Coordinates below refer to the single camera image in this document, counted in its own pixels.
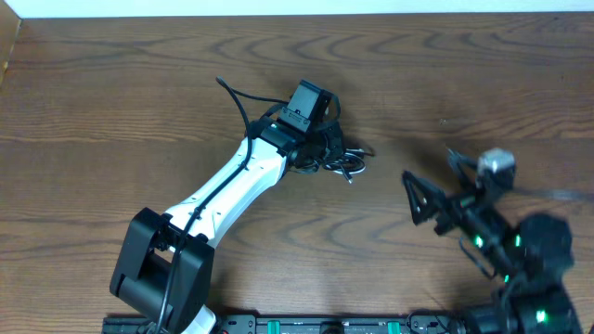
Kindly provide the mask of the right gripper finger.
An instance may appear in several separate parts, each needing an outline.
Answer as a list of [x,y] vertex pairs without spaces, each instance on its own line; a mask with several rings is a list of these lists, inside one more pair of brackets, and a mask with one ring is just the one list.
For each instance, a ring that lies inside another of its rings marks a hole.
[[431,220],[445,209],[445,192],[431,182],[417,177],[410,171],[402,173],[402,184],[407,193],[412,222],[420,225]]
[[449,148],[448,149],[448,164],[454,174],[456,175],[459,183],[462,186],[474,186],[475,182],[464,172],[464,168],[467,167],[471,171],[477,171],[477,161],[469,156],[463,155],[458,151]]

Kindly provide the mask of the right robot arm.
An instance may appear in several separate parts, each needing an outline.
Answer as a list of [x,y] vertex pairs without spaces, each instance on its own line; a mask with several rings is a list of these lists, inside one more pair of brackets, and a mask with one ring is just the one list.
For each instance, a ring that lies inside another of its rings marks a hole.
[[471,261],[488,279],[501,277],[503,285],[491,303],[452,316],[445,332],[581,332],[562,282],[575,263],[568,223],[537,212],[511,225],[497,211],[496,202],[513,189],[516,161],[510,151],[492,148],[473,159],[452,150],[448,163],[462,188],[457,194],[403,172],[412,221],[434,220],[439,236],[459,229],[482,255]]

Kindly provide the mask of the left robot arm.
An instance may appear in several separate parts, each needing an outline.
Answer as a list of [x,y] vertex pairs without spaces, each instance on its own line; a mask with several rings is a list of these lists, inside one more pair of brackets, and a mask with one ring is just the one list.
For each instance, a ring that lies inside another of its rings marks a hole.
[[335,121],[293,126],[264,116],[252,122],[230,161],[188,198],[128,225],[110,293],[152,324],[154,333],[209,333],[206,306],[214,252],[229,228],[292,168],[313,172],[345,153]]

